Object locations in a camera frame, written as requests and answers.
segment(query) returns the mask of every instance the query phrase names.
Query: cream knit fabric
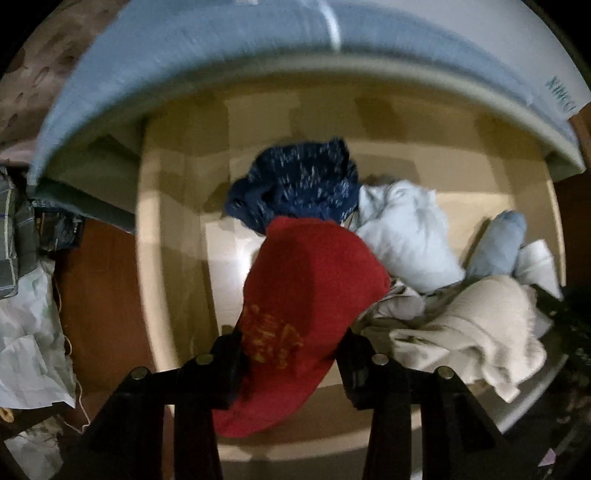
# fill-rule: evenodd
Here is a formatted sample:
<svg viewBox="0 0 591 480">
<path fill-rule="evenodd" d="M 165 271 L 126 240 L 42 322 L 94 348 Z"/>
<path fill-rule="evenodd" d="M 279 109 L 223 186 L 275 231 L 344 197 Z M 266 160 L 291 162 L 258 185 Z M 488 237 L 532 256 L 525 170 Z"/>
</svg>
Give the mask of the cream knit fabric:
<svg viewBox="0 0 591 480">
<path fill-rule="evenodd" d="M 534 375 L 546 359 L 543 345 L 532 333 L 534 322 L 531 299 L 514 279 L 486 277 L 419 330 L 390 331 L 387 353 L 405 367 L 428 372 L 448 365 L 467 384 L 484 379 L 510 403 L 519 394 L 517 385 Z"/>
</svg>

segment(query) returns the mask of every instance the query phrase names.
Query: wooden floor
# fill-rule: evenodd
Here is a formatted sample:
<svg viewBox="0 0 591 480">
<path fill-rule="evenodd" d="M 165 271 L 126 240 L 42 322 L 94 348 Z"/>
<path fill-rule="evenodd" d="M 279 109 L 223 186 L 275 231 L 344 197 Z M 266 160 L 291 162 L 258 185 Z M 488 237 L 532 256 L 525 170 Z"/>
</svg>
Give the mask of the wooden floor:
<svg viewBox="0 0 591 480">
<path fill-rule="evenodd" d="M 591 175 L 556 185 L 566 241 L 568 284 L 591 283 Z M 73 345 L 74 370 L 91 417 L 134 367 L 153 368 L 139 299 L 135 238 L 94 220 L 82 246 L 58 259 L 61 321 Z M 78 409 L 70 418 L 83 422 Z M 172 429 L 164 433 L 164 478 L 172 468 Z"/>
</svg>

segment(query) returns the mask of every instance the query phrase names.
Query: gray-blue rolled garment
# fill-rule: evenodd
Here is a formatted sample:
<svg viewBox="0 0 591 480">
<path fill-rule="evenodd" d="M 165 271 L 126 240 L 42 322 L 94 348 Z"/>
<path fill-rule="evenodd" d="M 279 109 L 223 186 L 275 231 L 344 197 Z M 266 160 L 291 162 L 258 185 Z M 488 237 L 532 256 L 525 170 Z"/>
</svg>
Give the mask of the gray-blue rolled garment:
<svg viewBox="0 0 591 480">
<path fill-rule="evenodd" d="M 357 207 L 359 186 L 357 166 L 341 138 L 272 147 L 234 182 L 224 207 L 262 234 L 278 215 L 341 223 Z"/>
<path fill-rule="evenodd" d="M 527 222 L 521 213 L 506 210 L 497 215 L 468 262 L 466 279 L 470 281 L 490 275 L 511 275 L 526 230 Z"/>
</svg>

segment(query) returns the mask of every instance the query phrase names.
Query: yellow print on red fabric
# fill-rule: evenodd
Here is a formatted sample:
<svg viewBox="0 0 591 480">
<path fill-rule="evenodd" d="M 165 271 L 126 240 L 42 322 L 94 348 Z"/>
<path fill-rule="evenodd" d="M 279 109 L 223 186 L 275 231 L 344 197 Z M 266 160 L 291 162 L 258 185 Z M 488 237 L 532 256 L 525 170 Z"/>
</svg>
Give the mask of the yellow print on red fabric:
<svg viewBox="0 0 591 480">
<path fill-rule="evenodd" d="M 257 305 L 244 305 L 240 316 L 242 349 L 247 357 L 284 369 L 293 353 L 301 348 L 300 334 L 293 325 L 261 313 Z"/>
</svg>

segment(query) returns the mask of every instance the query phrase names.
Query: crumpled navy fabric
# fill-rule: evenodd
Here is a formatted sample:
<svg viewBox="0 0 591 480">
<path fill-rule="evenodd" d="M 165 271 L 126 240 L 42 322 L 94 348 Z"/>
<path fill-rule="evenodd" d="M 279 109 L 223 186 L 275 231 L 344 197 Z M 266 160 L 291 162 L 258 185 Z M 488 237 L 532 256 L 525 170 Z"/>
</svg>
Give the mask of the crumpled navy fabric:
<svg viewBox="0 0 591 480">
<path fill-rule="evenodd" d="M 278 215 L 343 222 L 357 207 L 359 177 L 341 138 L 261 152 L 228 192 L 226 213 L 264 234 Z"/>
</svg>

